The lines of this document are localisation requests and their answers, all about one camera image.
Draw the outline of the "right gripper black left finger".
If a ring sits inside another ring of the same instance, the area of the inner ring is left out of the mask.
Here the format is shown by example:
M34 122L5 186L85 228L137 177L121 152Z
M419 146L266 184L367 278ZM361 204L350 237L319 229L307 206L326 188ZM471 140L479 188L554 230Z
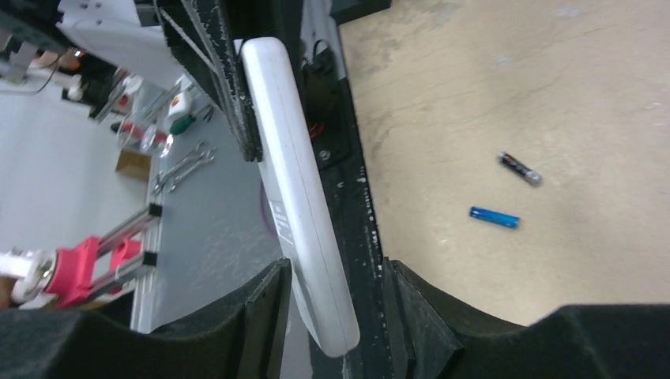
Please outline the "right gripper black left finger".
M100 310L3 310L4 378L277 378L292 281L274 261L239 289L149 334Z

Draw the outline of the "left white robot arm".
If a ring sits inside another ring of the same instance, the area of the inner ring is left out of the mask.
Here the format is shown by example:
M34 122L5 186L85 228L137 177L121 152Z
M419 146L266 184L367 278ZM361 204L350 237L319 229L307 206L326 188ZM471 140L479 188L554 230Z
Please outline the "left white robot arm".
M324 168L348 153L355 117L351 93L336 70L331 42L307 43L308 22L329 25L329 16L307 16L304 1L62 1L60 32L71 43L160 88L180 74L192 79L223 115L242 157L263 156L250 76L241 49L272 37L288 52L306 131Z

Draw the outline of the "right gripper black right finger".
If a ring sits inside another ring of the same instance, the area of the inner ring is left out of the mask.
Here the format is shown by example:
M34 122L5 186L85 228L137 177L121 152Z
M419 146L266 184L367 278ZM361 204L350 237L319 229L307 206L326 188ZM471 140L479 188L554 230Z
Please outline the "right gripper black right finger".
M529 326L485 313L384 260L399 378L666 378L666 305L568 305Z

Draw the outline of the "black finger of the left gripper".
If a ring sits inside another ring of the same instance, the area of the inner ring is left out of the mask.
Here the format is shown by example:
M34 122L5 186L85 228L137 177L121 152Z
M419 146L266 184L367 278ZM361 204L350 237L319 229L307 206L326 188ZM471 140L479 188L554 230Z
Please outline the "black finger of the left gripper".
M349 97L343 89L344 59L331 5L331 1L305 1L301 27L303 104L321 171L342 161L350 150Z
M155 1L168 48L228 120L242 157L262 161L262 143L224 1Z

